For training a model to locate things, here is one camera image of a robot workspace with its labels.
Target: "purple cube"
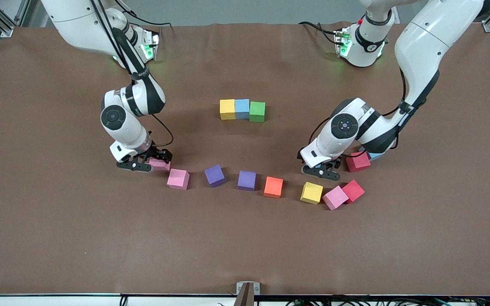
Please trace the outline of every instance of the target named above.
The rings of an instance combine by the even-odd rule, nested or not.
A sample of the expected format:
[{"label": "purple cube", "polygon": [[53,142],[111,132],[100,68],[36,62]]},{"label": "purple cube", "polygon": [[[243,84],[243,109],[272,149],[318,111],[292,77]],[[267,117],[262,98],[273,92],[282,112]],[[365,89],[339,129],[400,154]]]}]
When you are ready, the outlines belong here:
[{"label": "purple cube", "polygon": [[237,179],[237,188],[241,190],[254,191],[254,183],[256,182],[256,172],[239,171]]},{"label": "purple cube", "polygon": [[209,185],[212,187],[220,186],[226,182],[219,164],[204,170],[204,172],[206,178],[208,178]]}]

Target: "red cube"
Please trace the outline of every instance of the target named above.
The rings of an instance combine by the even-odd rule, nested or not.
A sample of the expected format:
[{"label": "red cube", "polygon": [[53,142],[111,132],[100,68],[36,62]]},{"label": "red cube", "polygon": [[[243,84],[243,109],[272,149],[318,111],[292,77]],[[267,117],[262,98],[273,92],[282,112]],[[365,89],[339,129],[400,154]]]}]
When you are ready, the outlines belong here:
[{"label": "red cube", "polygon": [[368,153],[356,152],[351,154],[352,157],[345,159],[348,165],[349,172],[357,172],[368,168],[370,163],[370,158]]},{"label": "red cube", "polygon": [[346,204],[351,204],[364,194],[364,189],[362,189],[355,180],[352,180],[349,184],[345,185],[342,190],[349,198],[348,201],[345,202]]}]

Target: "light blue cube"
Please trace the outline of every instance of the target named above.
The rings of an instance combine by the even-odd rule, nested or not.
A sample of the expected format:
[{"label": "light blue cube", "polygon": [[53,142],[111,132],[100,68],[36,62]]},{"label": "light blue cube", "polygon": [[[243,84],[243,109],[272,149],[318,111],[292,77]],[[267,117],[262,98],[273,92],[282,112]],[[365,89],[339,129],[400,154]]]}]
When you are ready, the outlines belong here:
[{"label": "light blue cube", "polygon": [[[364,151],[363,147],[360,147],[359,152]],[[370,161],[375,161],[376,159],[379,159],[381,156],[385,155],[385,153],[366,153],[370,159]]]},{"label": "light blue cube", "polygon": [[249,99],[236,99],[236,119],[249,119]]}]

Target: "foam cube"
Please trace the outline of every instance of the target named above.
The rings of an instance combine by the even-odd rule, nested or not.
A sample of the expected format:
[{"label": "foam cube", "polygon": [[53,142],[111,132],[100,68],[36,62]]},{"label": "foam cube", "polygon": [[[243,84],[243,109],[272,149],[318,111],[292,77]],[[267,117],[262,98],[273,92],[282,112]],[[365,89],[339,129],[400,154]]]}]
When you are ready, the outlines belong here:
[{"label": "foam cube", "polygon": [[351,204],[356,199],[360,198],[364,194],[364,189],[355,181],[352,180],[349,184],[345,185],[342,190],[345,192],[345,195],[348,196],[348,200],[345,202],[346,204]]},{"label": "foam cube", "polygon": [[165,163],[160,159],[148,159],[147,164],[151,165],[152,169],[156,171],[169,171],[171,170],[171,162]]},{"label": "foam cube", "polygon": [[236,118],[236,103],[234,99],[222,99],[220,101],[220,118],[233,120]]},{"label": "foam cube", "polygon": [[[364,151],[365,149],[363,147],[360,147],[359,152]],[[376,159],[379,159],[381,156],[385,155],[385,153],[370,153],[366,152],[368,155],[368,158],[370,159],[370,162],[375,161]]]},{"label": "foam cube", "polygon": [[264,188],[264,196],[279,199],[282,191],[282,178],[266,178],[266,186]]},{"label": "foam cube", "polygon": [[237,179],[237,188],[241,190],[254,191],[255,182],[256,182],[255,172],[239,171],[239,178]]},{"label": "foam cube", "polygon": [[236,100],[236,119],[248,119],[249,118],[249,99],[237,99]]},{"label": "foam cube", "polygon": [[321,201],[322,186],[310,182],[305,183],[300,200],[317,205]]},{"label": "foam cube", "polygon": [[206,178],[208,178],[209,186],[216,187],[226,182],[226,178],[224,178],[222,168],[220,168],[219,164],[204,170],[204,173]]},{"label": "foam cube", "polygon": [[342,190],[340,186],[330,190],[325,194],[322,199],[325,201],[326,205],[330,210],[338,208],[341,204],[345,203],[349,197]]},{"label": "foam cube", "polygon": [[185,170],[171,169],[169,171],[168,186],[173,189],[186,190],[190,174]]},{"label": "foam cube", "polygon": [[368,152],[355,152],[352,153],[351,156],[352,157],[347,157],[345,159],[349,172],[358,172],[368,168],[371,165]]},{"label": "foam cube", "polygon": [[251,102],[251,107],[249,108],[250,122],[264,122],[265,115],[266,115],[265,102]]}]

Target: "blue cube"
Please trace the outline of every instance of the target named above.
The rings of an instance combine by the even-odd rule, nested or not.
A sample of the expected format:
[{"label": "blue cube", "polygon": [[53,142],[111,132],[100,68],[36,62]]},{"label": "blue cube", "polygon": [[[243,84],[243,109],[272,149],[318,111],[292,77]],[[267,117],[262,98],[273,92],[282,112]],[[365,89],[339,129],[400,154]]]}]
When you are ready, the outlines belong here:
[{"label": "blue cube", "polygon": [[256,173],[250,171],[239,171],[237,179],[237,188],[241,190],[254,191],[256,182]]},{"label": "blue cube", "polygon": [[[364,151],[364,148],[363,147],[360,147],[359,152],[362,152],[362,151]],[[370,153],[370,152],[366,152],[366,154],[368,155],[368,159],[372,162],[372,161],[375,161],[376,159],[379,159],[385,153]]]},{"label": "blue cube", "polygon": [[216,187],[226,182],[226,178],[224,178],[224,174],[222,173],[219,164],[204,170],[204,173],[206,178],[208,178],[209,186]]},{"label": "blue cube", "polygon": [[249,119],[249,99],[236,99],[236,119]]}]

